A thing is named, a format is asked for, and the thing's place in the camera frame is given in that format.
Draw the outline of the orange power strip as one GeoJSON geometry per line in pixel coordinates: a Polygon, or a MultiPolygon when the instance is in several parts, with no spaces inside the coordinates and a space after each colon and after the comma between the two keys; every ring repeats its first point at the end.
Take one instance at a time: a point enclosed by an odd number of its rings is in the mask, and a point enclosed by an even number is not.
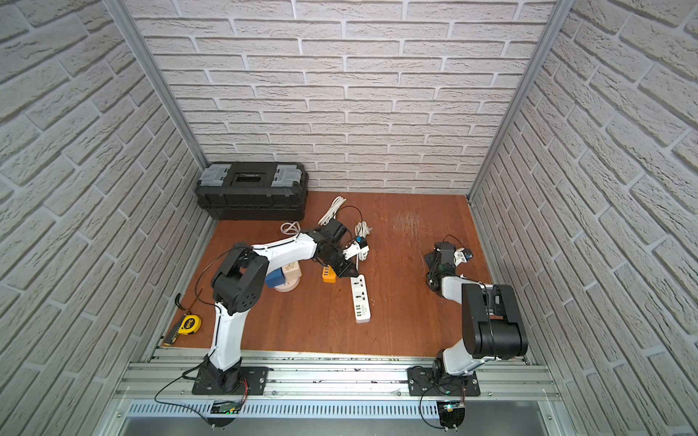
{"type": "Polygon", "coordinates": [[[324,283],[336,283],[337,275],[333,268],[330,266],[324,266],[322,271],[322,280],[324,283]]]}

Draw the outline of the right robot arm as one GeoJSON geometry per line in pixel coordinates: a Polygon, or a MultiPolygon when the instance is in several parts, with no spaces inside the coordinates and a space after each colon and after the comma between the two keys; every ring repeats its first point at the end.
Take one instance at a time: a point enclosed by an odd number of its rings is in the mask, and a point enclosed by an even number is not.
{"type": "Polygon", "coordinates": [[[529,341],[514,288],[488,284],[456,273],[472,253],[448,242],[434,245],[425,255],[425,281],[429,289],[461,305],[462,339],[441,350],[434,359],[434,379],[463,379],[496,360],[523,357],[529,341]]]}

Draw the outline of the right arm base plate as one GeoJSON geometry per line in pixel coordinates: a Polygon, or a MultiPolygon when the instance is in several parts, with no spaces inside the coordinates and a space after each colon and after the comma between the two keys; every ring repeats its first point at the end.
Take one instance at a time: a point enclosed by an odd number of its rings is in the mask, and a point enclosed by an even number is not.
{"type": "Polygon", "coordinates": [[[422,366],[409,367],[406,374],[409,394],[413,397],[424,395],[469,398],[481,395],[476,374],[436,375],[433,368],[422,366]]]}

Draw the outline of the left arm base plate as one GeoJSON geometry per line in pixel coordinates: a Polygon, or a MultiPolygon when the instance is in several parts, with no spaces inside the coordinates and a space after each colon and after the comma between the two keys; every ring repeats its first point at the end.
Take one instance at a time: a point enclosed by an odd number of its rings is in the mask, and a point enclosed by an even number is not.
{"type": "Polygon", "coordinates": [[[268,373],[268,367],[234,366],[223,372],[214,366],[207,365],[198,371],[192,394],[262,395],[268,373]]]}

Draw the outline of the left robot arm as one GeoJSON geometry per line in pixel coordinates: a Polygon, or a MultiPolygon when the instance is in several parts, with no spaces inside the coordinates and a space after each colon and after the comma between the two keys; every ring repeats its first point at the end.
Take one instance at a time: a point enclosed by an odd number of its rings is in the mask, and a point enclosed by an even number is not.
{"type": "Polygon", "coordinates": [[[314,260],[338,277],[356,277],[356,265],[345,255],[348,229],[336,220],[267,245],[238,243],[214,274],[216,327],[202,372],[226,392],[240,383],[241,343],[248,313],[259,300],[267,276],[289,263],[314,260]]]}

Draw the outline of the white power strip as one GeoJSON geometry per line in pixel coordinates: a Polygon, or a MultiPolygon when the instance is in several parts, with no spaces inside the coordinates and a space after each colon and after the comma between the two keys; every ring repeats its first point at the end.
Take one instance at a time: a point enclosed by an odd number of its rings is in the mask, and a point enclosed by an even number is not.
{"type": "Polygon", "coordinates": [[[352,302],[354,318],[357,323],[368,323],[371,320],[370,303],[367,295],[365,276],[359,274],[351,279],[352,302]]]}

